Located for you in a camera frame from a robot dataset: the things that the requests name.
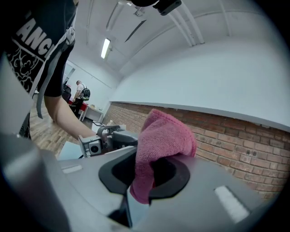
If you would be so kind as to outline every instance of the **wooden floor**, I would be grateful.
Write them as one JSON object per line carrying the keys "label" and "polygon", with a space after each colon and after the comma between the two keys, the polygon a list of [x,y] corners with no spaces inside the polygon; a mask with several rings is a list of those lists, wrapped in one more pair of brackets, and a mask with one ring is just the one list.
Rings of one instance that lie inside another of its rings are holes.
{"label": "wooden floor", "polygon": [[[48,115],[44,102],[41,105],[43,119],[38,118],[36,111],[37,96],[33,97],[34,106],[30,112],[30,135],[32,141],[41,149],[52,151],[57,157],[66,141],[78,144],[78,141],[61,129]],[[92,121],[84,119],[82,122],[92,128]]]}

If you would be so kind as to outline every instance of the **black t-shirt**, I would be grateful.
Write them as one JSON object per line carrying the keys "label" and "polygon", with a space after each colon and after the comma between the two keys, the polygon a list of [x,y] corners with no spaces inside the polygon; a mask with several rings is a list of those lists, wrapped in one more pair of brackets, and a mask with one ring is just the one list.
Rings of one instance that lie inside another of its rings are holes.
{"label": "black t-shirt", "polygon": [[[32,97],[42,86],[51,63],[62,49],[45,95],[58,97],[63,91],[63,72],[74,46],[73,23],[76,5],[73,0],[26,1],[23,12],[17,12],[5,35],[7,59],[16,77]],[[29,115],[19,132],[29,137]]]}

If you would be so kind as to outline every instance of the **pipe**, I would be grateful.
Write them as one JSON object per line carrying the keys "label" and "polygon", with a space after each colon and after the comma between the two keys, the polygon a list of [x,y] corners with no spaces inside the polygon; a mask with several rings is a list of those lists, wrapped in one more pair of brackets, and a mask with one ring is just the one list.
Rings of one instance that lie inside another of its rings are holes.
{"label": "pipe", "polygon": [[[228,12],[238,12],[238,13],[247,13],[247,14],[253,14],[253,15],[259,15],[259,16],[263,16],[265,18],[267,18],[267,16],[265,16],[264,14],[262,14],[261,12],[255,12],[255,11],[251,11],[251,10],[228,10]],[[199,17],[203,17],[206,15],[214,15],[214,14],[220,14],[220,11],[210,11],[210,12],[206,12],[206,13],[201,13],[201,14],[197,14],[195,15],[195,18],[199,18]],[[141,51],[144,47],[146,47],[150,42],[152,42],[154,39],[156,39],[157,37],[161,36],[162,34],[164,34],[165,32],[171,30],[174,27],[174,25],[167,27],[166,29],[164,29],[163,31],[160,31],[159,34],[155,35],[154,37],[150,38],[149,40],[147,40],[142,46],[140,46],[124,63],[123,66],[125,66],[139,51]]]}
{"label": "pipe", "polygon": [[191,33],[191,31],[190,31],[188,25],[186,24],[184,18],[182,17],[182,15],[181,15],[181,14],[180,14],[176,9],[174,10],[174,12],[175,12],[175,14],[176,14],[177,19],[180,21],[181,25],[183,25],[183,27],[184,27],[185,30],[187,31],[187,34],[188,34],[188,37],[189,37],[191,43],[192,43],[193,45],[196,45],[196,42],[194,41],[193,35],[192,35],[192,33]]}
{"label": "pipe", "polygon": [[219,0],[219,4],[221,5],[222,13],[223,13],[223,16],[225,17],[225,21],[226,21],[226,24],[227,24],[228,35],[232,36],[232,30],[231,30],[231,27],[230,27],[230,22],[229,22],[229,20],[227,18],[226,10],[225,10],[225,8],[223,6],[222,0]]}
{"label": "pipe", "polygon": [[89,45],[89,28],[90,28],[90,22],[91,22],[91,14],[92,14],[92,8],[94,5],[94,0],[90,1],[90,5],[89,5],[89,14],[87,16],[87,28],[86,28],[86,45]]}
{"label": "pipe", "polygon": [[198,36],[198,39],[199,39],[199,42],[201,44],[204,44],[204,39],[203,39],[203,36],[201,35],[201,32],[199,30],[199,27],[193,17],[193,15],[190,13],[189,9],[187,8],[187,6],[185,5],[185,3],[181,0],[182,4],[181,4],[181,7],[182,9],[184,10],[184,12],[186,13],[187,17],[189,18],[191,24],[192,24],[192,27],[193,29],[195,30],[196,32],[196,35]]}
{"label": "pipe", "polygon": [[185,37],[186,42],[189,44],[189,46],[192,47],[193,45],[191,44],[188,35],[185,33],[185,31],[183,30],[183,28],[177,22],[177,20],[175,19],[175,17],[173,17],[171,13],[169,13],[168,16],[172,19],[172,21],[175,23],[175,25],[177,26],[177,28],[180,30],[181,34]]}

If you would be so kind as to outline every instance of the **brick wall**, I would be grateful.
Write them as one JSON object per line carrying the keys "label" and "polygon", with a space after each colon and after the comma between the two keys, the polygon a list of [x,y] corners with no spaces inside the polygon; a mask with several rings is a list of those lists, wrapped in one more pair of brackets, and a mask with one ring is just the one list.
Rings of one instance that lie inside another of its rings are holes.
{"label": "brick wall", "polygon": [[126,103],[112,103],[103,123],[113,120],[139,133],[152,108],[189,126],[197,156],[222,166],[263,198],[282,190],[290,172],[290,133],[223,116]]}

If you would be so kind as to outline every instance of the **white shirt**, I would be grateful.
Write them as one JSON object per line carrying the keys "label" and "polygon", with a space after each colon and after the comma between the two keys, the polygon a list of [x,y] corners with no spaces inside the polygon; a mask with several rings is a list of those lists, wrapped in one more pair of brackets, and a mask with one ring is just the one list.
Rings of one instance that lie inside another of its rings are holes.
{"label": "white shirt", "polygon": [[83,90],[84,88],[86,88],[86,85],[83,84],[83,83],[77,85],[77,91],[79,90],[80,93],[82,92],[82,90]]}

